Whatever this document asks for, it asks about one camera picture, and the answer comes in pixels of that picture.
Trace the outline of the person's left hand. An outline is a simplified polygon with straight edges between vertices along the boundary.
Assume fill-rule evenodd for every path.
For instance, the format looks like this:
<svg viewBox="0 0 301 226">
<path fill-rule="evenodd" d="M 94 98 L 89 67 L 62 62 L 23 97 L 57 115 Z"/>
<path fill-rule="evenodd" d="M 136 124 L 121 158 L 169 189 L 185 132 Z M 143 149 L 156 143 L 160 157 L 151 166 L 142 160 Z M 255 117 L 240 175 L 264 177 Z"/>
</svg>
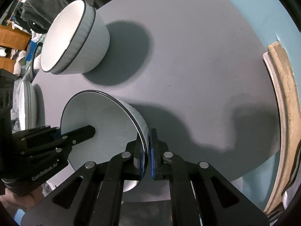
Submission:
<svg viewBox="0 0 301 226">
<path fill-rule="evenodd" d="M 42 192 L 43 188 L 39 186 L 28 195 L 20 197 L 6 188 L 5 195 L 1 195 L 1 203 L 11 215 L 15 215 L 19 209 L 27 212 L 44 198 Z"/>
</svg>

